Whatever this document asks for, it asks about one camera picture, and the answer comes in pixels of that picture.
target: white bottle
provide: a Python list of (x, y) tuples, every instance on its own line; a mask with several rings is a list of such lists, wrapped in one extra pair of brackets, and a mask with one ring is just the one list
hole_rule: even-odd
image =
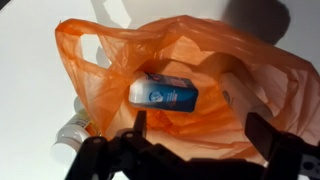
[(51, 155), (56, 161), (70, 166), (83, 141), (98, 135), (100, 133), (96, 124), (81, 109), (58, 131), (56, 143), (51, 147)]

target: orange plastic bag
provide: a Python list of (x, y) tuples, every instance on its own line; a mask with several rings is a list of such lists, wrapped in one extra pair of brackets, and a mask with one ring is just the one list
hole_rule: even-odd
[[(83, 34), (99, 37), (109, 69), (83, 59)], [(277, 129), (312, 144), (320, 137), (320, 80), (313, 66), (221, 22), (180, 16), (128, 30), (70, 19), (56, 28), (56, 40), (76, 92), (107, 138), (133, 124), (139, 109), (129, 105), (128, 88), (138, 70), (189, 78), (198, 88), (193, 113), (148, 109), (147, 139), (185, 159), (262, 162), (220, 93), (217, 78), (226, 71), (266, 102)]]

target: white surface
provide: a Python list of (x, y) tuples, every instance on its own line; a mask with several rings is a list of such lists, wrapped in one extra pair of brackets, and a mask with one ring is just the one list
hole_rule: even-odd
[(70, 138), (60, 138), (50, 149), (50, 154), (57, 162), (71, 166), (81, 143)]
[[(180, 14), (219, 19), (228, 3), (226, 0), (124, 2), (125, 5), (120, 0), (106, 1), (110, 18), (106, 14), (106, 18), (99, 17), (99, 22), (135, 28)], [(282, 2), (289, 8), (291, 22), (277, 46), (312, 61), (319, 70), (320, 1)], [(57, 131), (74, 114), (76, 94), (54, 37), (55, 27), (68, 18), (97, 21), (88, 0), (12, 0), (0, 11), (0, 179), (56, 180), (63, 179), (68, 170), (53, 161), (49, 153)]]

